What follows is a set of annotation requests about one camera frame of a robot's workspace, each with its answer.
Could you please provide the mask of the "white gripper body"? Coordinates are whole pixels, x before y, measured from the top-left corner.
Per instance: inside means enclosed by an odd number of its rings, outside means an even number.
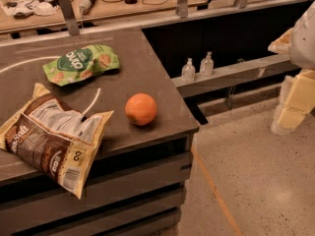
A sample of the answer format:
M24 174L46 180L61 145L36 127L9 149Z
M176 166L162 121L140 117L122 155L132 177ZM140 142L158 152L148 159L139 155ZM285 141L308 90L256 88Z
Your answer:
M289 57L291 63L300 68L315 69L315 2L293 27Z

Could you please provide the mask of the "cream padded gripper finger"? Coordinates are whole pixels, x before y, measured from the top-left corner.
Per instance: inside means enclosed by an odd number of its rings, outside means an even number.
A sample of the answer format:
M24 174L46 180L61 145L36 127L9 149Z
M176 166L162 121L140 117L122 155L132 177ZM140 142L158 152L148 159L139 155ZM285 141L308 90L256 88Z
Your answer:
M277 54L288 54L290 50L291 35L292 29L288 29L279 38L270 43L268 50Z
M302 69L282 83L271 130L278 135L293 132L315 108L315 71Z

